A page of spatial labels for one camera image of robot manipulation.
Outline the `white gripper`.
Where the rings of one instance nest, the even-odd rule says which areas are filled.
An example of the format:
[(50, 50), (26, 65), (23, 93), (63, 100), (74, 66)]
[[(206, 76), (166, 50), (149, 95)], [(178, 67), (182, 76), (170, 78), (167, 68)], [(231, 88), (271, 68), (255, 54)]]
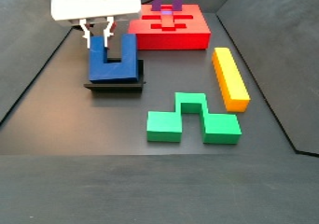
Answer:
[(108, 48), (108, 37), (114, 35), (114, 18), (117, 20), (137, 19), (141, 16), (141, 0), (51, 0), (51, 16), (63, 25), (80, 24), (88, 49), (91, 46), (90, 23), (100, 23), (106, 18), (103, 44)]

